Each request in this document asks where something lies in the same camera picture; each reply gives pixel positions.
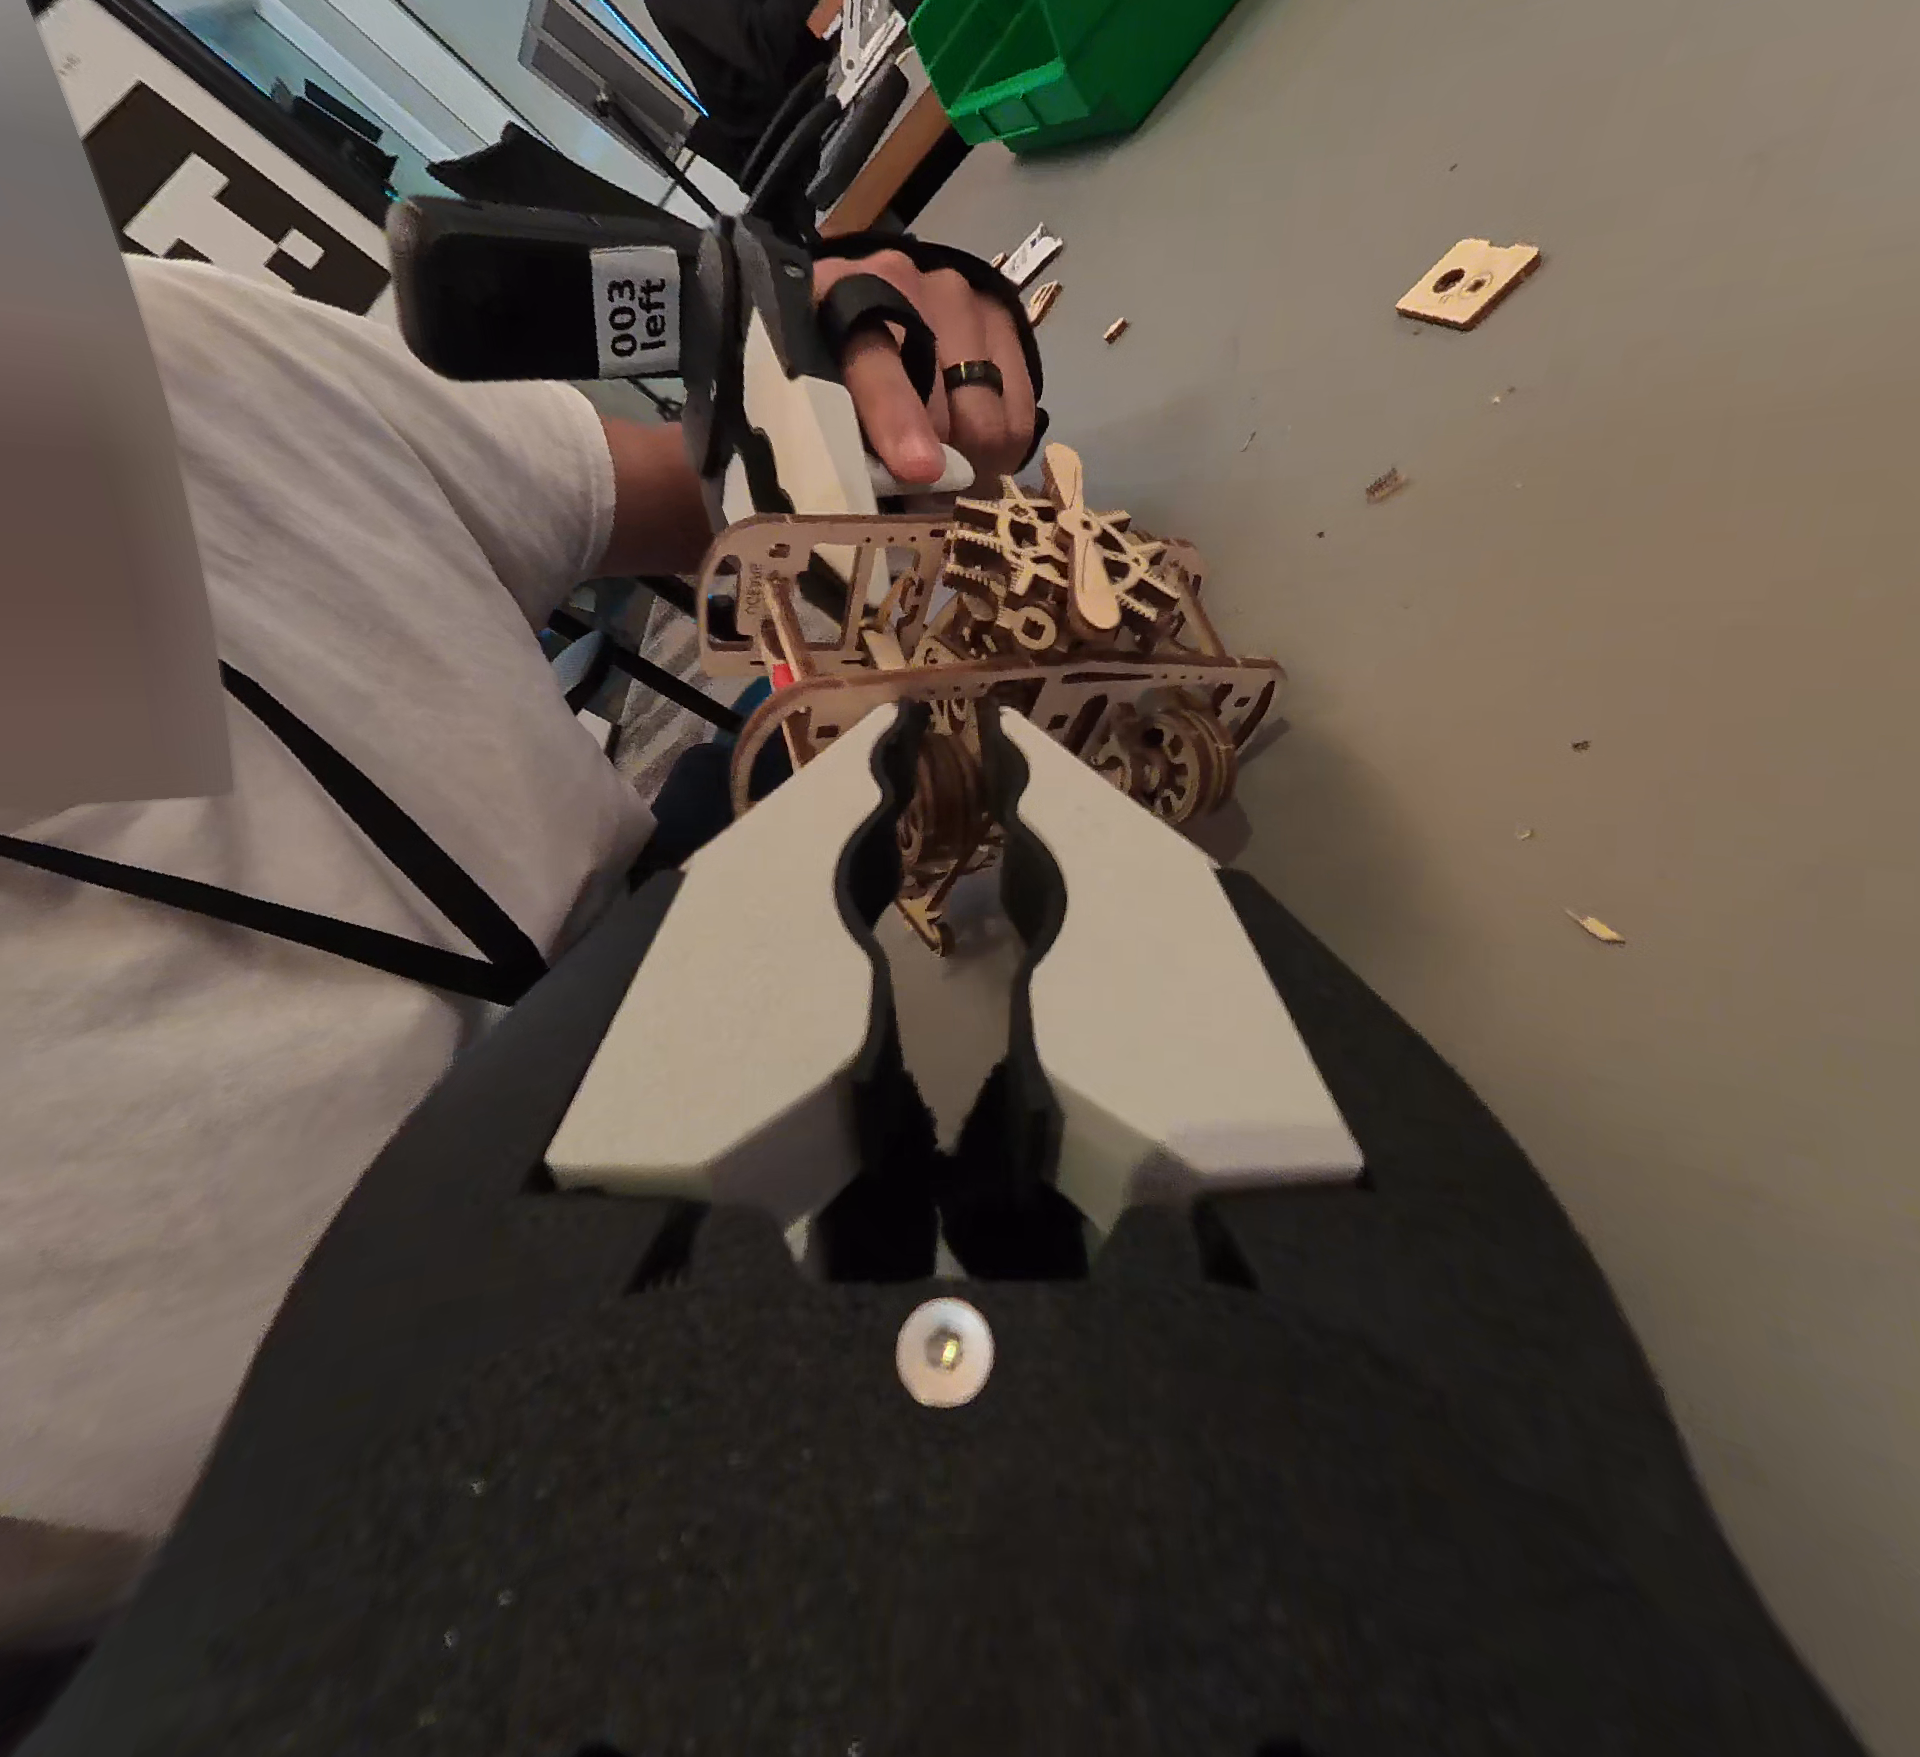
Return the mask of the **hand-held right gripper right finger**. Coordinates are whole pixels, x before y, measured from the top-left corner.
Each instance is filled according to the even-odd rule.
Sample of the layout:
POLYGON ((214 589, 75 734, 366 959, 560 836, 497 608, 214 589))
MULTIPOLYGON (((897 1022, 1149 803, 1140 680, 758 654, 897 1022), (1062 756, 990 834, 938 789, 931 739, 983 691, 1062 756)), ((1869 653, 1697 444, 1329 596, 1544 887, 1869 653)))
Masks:
POLYGON ((1129 1213, 1366 1177, 1224 873, 1032 721, 979 718, 1019 945, 956 1142, 956 1262, 1083 1276, 1129 1213))

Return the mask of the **person's left forearm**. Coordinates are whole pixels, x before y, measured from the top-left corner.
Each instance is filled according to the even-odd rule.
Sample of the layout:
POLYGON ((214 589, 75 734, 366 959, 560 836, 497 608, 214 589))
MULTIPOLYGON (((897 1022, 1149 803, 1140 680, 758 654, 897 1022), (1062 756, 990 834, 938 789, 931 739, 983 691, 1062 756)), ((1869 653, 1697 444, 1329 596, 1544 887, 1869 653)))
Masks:
POLYGON ((696 580, 716 544, 707 482, 684 426, 599 421, 611 460, 611 527, 588 581, 696 580))

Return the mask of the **wooden model airplane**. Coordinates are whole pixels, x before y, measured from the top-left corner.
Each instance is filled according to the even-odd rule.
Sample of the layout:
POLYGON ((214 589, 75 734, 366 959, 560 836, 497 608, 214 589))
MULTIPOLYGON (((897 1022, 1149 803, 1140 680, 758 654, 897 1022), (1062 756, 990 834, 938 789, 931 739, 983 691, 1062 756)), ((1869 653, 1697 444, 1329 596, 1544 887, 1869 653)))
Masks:
POLYGON ((733 817, 761 801, 768 748, 803 772, 878 706, 924 706, 897 910, 944 959, 949 897, 1005 849, 979 737, 990 706, 1188 827, 1235 793, 1282 668, 1228 647, 1197 549, 1094 508, 1066 446, 1044 449, 1035 492, 1003 478, 990 496, 936 502, 930 517, 748 514, 701 574, 699 644, 711 675, 771 688, 733 740, 733 817))

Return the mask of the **small square wooden piece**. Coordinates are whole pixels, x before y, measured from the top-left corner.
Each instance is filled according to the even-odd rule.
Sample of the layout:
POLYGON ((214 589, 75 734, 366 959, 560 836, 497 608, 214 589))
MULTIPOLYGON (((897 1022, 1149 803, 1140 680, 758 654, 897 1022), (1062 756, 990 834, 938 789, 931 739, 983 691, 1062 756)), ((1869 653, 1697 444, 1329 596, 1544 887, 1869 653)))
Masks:
POLYGON ((1460 239, 1401 298, 1396 314, 1455 334, 1476 330, 1541 265, 1530 244, 1460 239))

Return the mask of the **person's left hand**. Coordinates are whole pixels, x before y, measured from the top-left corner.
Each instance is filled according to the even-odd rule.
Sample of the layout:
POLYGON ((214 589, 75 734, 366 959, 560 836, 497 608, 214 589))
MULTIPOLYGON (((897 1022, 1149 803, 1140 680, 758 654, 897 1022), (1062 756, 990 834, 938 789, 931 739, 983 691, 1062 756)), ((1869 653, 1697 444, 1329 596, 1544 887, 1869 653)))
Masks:
POLYGON ((839 349, 839 367, 880 462, 908 487, 939 481, 945 451, 956 451, 982 484, 1023 470, 1040 438, 1044 374, 1021 298, 1003 271, 948 244, 855 234, 814 251, 816 309, 857 276, 887 285, 917 311, 942 369, 990 364, 1000 380, 939 380, 920 396, 901 359, 897 323, 853 332, 839 349))

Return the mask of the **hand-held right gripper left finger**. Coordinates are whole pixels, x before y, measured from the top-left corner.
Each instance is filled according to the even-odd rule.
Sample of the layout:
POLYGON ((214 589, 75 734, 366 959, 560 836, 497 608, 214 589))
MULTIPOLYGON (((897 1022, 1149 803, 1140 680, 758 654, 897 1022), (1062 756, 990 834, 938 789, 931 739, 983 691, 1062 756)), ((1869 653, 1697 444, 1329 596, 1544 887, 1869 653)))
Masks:
POLYGON ((684 862, 545 1151, 556 1187, 806 1220, 834 1282, 933 1274, 933 1123, 875 935, 926 728, 880 704, 684 862))

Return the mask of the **white sign with black marker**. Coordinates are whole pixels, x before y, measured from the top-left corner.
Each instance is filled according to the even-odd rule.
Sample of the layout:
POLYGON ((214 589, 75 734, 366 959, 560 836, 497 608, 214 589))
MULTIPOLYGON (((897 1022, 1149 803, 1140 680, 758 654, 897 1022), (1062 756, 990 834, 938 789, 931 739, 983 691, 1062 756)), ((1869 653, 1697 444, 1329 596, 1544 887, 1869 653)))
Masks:
POLYGON ((26 0, 125 254, 394 325, 388 198, 153 0, 26 0))

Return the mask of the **grey desk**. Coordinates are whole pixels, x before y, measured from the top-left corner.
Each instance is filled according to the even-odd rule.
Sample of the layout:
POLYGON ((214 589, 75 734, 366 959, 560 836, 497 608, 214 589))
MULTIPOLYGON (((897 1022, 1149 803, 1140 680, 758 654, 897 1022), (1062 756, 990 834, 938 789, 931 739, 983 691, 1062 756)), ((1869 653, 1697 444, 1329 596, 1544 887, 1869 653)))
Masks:
POLYGON ((1916 1753, 1916 0, 1245 0, 1064 242, 1097 496, 1288 673, 1217 840, 1605 1265, 1775 1617, 1916 1753), (1539 269, 1473 332, 1460 239, 1539 269))

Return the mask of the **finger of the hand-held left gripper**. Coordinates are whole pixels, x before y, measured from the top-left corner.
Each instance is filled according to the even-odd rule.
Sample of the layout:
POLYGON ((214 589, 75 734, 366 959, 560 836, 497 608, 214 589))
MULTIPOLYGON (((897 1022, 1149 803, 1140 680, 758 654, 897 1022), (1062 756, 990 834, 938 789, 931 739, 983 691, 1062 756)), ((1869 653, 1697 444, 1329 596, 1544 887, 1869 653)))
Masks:
POLYGON ((864 449, 834 367, 786 374, 771 338, 746 338, 740 400, 746 431, 731 455, 731 522, 880 514, 875 477, 887 472, 864 449))

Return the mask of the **person's white shirt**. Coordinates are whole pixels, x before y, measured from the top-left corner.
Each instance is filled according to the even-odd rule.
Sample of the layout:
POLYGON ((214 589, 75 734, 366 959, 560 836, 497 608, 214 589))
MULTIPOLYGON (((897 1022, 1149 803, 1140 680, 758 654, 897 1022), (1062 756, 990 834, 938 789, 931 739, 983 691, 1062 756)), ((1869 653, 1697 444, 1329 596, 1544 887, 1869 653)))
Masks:
MULTIPOLYGON (((222 658, 334 747, 545 959, 654 819, 539 628, 604 558, 565 384, 454 384, 394 330, 128 267, 222 658)), ((4 1528, 166 1536, 301 1264, 489 1010, 4 867, 4 1528)))

